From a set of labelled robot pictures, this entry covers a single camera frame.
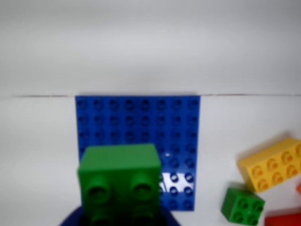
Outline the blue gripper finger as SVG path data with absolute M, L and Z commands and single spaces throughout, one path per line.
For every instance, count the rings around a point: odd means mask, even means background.
M 163 226 L 181 226 L 173 214 L 166 208 L 161 209 L 161 216 Z
M 59 226 L 82 226 L 83 207 L 76 208 Z

